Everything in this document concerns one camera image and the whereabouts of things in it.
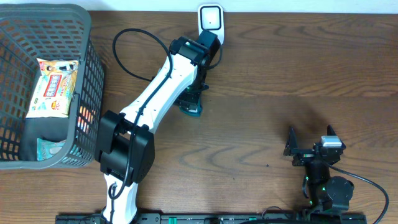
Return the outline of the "yellow snack bag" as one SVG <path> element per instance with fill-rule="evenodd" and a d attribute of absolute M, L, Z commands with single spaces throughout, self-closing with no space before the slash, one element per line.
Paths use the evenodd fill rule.
<path fill-rule="evenodd" d="M 40 76 L 27 118 L 67 118 L 78 75 L 77 60 L 37 59 Z"/>

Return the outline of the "teal mouthwash bottle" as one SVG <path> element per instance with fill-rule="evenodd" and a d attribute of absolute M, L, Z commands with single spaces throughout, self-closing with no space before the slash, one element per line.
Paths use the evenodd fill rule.
<path fill-rule="evenodd" d="M 190 116 L 200 116 L 202 112 L 201 97 L 199 93 L 182 93 L 179 98 L 179 108 Z"/>

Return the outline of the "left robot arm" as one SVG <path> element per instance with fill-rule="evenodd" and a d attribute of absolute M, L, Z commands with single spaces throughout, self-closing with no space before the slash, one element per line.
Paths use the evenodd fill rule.
<path fill-rule="evenodd" d="M 223 54 L 223 33 L 203 29 L 196 40 L 181 36 L 167 47 L 163 66 L 147 88 L 119 113 L 105 112 L 99 121 L 95 160 L 107 184 L 101 223 L 132 223 L 137 215 L 139 183 L 155 159 L 154 134 L 172 105 L 201 115 L 206 74 Z"/>

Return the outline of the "light teal candy packet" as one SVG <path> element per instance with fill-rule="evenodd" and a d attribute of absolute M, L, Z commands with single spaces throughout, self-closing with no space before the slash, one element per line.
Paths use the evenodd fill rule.
<path fill-rule="evenodd" d="M 37 160 L 44 161 L 56 155 L 64 146 L 66 140 L 52 142 L 44 139 L 37 139 Z"/>

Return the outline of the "small orange box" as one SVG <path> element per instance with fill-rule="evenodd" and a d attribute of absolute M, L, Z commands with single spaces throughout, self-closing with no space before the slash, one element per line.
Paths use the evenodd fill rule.
<path fill-rule="evenodd" d="M 95 114 L 96 112 L 94 110 L 89 110 L 84 106 L 80 106 L 77 125 L 84 133 L 88 134 L 90 132 Z"/>

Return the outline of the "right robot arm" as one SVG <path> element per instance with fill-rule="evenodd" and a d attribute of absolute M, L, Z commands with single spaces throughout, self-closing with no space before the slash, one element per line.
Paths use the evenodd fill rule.
<path fill-rule="evenodd" d="M 302 191 L 310 200 L 310 207 L 300 212 L 303 220 L 342 222 L 341 216 L 349 209 L 354 185 L 344 177 L 332 177 L 330 166 L 340 161 L 345 149 L 345 144 L 330 125 L 327 126 L 327 134 L 311 149 L 299 148 L 294 129 L 289 128 L 284 156 L 293 157 L 293 166 L 305 168 Z"/>

